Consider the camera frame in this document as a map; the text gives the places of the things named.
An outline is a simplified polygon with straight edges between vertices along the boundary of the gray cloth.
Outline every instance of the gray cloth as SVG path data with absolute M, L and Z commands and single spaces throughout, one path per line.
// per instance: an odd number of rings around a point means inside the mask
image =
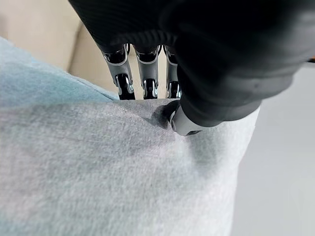
M 227 236 L 258 111 L 190 137 L 0 38 L 0 236 Z

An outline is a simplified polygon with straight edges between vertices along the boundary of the gray fabric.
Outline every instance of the gray fabric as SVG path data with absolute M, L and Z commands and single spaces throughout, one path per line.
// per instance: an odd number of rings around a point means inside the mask
M 165 103 L 1 112 L 0 235 L 229 235 L 258 111 L 182 137 Z

